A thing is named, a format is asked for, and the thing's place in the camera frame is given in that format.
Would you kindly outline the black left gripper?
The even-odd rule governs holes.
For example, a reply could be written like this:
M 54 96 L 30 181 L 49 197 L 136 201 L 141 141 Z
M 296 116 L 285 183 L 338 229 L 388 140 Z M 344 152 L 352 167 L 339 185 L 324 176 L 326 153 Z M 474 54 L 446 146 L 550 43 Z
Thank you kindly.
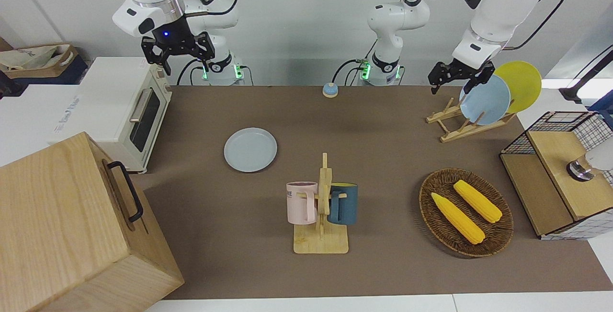
M 495 66 L 492 62 L 487 63 L 485 61 L 479 68 L 473 68 L 454 58 L 449 64 L 436 63 L 428 74 L 428 81 L 431 85 L 431 93 L 437 94 L 440 87 L 446 83 L 468 79 L 465 85 L 465 93 L 469 94 L 478 85 L 488 83 L 494 71 Z

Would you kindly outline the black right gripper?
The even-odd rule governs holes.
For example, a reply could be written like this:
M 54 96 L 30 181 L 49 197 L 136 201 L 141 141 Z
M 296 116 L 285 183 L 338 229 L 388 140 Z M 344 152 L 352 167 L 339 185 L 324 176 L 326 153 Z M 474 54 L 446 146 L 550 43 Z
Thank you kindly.
M 202 63 L 206 74 L 210 72 L 209 63 L 215 58 L 215 48 L 208 32 L 193 36 L 186 15 L 163 24 L 152 30 L 153 37 L 144 36 L 141 48 L 149 64 L 163 68 L 166 75 L 171 75 L 171 67 L 167 63 L 170 56 L 191 55 Z

